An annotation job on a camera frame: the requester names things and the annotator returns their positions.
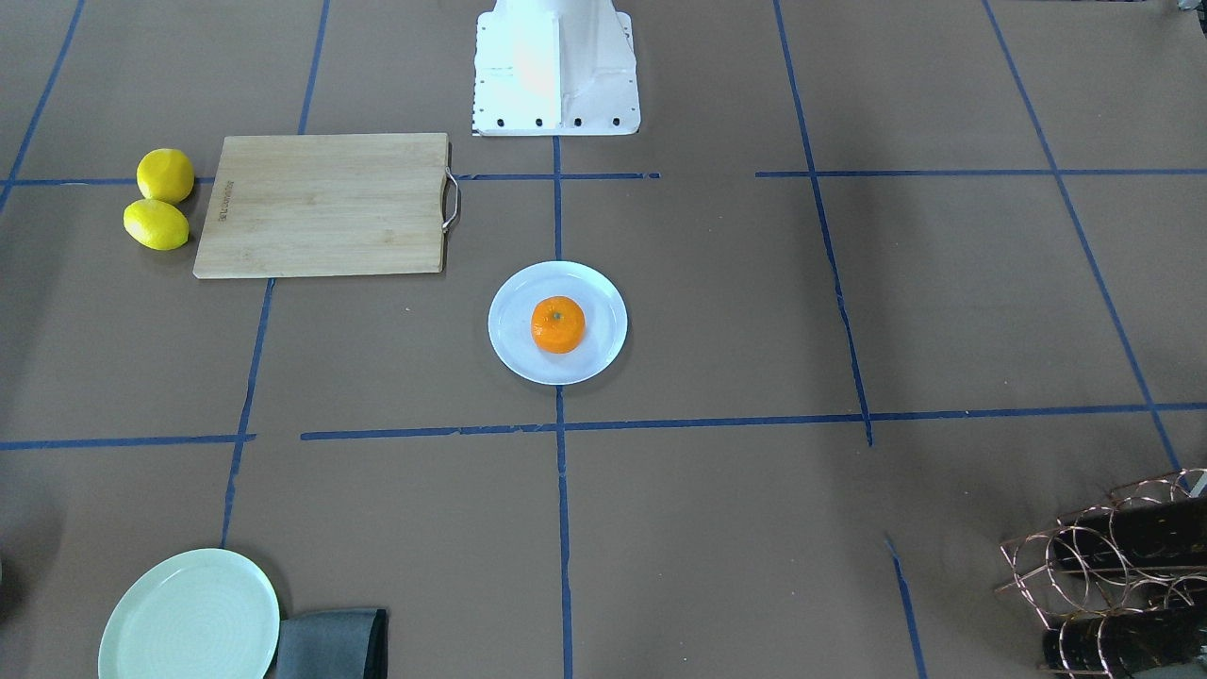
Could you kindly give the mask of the dark grey folded cloth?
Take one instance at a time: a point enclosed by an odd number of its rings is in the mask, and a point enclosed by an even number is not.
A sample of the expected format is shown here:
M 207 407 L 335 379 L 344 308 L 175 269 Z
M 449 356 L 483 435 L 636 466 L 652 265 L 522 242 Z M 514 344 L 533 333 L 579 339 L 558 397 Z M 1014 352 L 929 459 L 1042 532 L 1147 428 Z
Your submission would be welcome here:
M 389 611 L 349 607 L 307 613 L 280 624 L 276 678 L 387 677 Z

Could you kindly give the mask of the bamboo cutting board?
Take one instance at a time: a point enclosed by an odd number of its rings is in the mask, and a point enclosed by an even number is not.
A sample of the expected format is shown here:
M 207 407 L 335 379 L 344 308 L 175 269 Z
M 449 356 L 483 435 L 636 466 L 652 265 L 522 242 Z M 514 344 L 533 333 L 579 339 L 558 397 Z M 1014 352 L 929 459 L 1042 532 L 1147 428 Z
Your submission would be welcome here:
M 435 274 L 460 189 L 438 133 L 229 135 L 200 280 Z

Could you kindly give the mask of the dark wine bottle lower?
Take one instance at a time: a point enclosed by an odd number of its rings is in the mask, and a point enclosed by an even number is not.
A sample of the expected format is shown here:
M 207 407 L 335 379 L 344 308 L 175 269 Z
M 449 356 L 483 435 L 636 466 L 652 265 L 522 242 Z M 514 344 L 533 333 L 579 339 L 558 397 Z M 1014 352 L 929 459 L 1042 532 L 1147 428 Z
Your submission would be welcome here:
M 1089 616 L 1048 630 L 1046 671 L 1057 678 L 1205 678 L 1202 605 Z

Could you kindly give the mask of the light blue plate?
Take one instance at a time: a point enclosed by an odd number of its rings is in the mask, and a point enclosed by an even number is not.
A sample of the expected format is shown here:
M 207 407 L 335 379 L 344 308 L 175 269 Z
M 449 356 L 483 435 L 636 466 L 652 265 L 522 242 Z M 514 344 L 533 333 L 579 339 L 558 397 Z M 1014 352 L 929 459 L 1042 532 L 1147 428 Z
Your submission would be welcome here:
M 529 330 L 535 304 L 568 295 L 587 314 L 585 339 L 568 355 L 540 351 Z M 535 384 L 566 386 L 595 377 L 620 355 L 628 308 L 620 289 L 594 268 L 568 261 L 526 267 L 505 282 L 488 309 L 488 339 L 513 373 Z

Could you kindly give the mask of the yellow lemon near board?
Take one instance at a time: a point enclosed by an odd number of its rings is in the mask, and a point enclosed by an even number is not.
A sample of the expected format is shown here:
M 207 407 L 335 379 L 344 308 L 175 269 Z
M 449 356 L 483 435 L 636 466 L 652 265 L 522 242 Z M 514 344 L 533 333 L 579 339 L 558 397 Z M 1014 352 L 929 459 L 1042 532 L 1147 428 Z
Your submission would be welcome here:
M 139 160 L 135 182 L 142 198 L 180 205 L 193 193 L 196 175 L 185 151 L 152 150 Z

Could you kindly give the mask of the light green plate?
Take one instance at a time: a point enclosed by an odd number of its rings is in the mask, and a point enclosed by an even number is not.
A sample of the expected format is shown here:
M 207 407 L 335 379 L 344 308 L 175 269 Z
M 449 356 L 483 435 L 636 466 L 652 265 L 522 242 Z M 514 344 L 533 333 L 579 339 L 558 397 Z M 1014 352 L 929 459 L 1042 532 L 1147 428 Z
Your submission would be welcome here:
M 139 576 L 109 614 L 99 678 L 263 678 L 276 654 L 276 592 L 253 560 L 197 549 Z

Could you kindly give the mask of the dark wine bottle middle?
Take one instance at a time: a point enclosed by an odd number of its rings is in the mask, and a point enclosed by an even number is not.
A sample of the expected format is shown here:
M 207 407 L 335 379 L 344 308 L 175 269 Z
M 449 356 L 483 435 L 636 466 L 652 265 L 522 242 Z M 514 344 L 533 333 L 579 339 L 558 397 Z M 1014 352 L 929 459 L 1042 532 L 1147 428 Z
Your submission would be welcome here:
M 1053 537 L 1051 560 L 1079 576 L 1088 570 L 1107 576 L 1124 576 L 1124 570 L 1151 576 L 1203 570 L 1206 499 L 1083 515 Z

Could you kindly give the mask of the dark wine bottle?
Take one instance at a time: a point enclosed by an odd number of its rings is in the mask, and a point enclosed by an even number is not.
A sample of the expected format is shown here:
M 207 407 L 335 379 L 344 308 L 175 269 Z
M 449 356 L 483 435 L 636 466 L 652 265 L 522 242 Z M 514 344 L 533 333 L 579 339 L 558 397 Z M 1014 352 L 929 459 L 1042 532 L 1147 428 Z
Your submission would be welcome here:
M 1079 576 L 1088 570 L 1107 576 L 1124 576 L 1124 570 L 1151 576 L 1203 570 L 1206 499 L 1083 515 L 1053 537 L 1051 560 Z
M 1089 616 L 1048 630 L 1046 671 L 1057 678 L 1205 678 L 1202 605 Z

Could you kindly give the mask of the yellow lemon outer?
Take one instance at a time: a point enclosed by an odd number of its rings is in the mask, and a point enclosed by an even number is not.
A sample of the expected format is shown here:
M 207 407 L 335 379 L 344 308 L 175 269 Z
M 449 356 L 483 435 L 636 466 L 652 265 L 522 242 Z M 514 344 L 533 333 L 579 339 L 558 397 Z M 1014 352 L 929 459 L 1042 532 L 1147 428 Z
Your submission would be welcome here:
M 124 210 L 124 229 L 138 244 L 156 251 L 181 248 L 189 240 L 189 219 L 161 199 L 132 201 Z

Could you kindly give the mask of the white central pillar base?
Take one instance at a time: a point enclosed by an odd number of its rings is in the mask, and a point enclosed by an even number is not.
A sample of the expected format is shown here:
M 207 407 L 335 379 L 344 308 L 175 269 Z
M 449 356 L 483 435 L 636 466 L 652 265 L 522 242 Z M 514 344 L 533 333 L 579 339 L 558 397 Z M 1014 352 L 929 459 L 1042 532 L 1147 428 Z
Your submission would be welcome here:
M 612 1 L 497 1 L 477 17 L 473 66 L 479 137 L 641 128 L 632 22 Z

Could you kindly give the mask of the orange mandarin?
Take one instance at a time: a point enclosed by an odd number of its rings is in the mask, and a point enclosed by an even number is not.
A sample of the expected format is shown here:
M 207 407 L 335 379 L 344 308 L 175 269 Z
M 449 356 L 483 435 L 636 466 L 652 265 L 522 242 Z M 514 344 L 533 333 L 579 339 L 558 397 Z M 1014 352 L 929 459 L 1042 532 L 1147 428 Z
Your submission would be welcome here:
M 585 339 L 587 314 L 568 295 L 552 295 L 535 304 L 529 330 L 540 351 L 568 355 Z

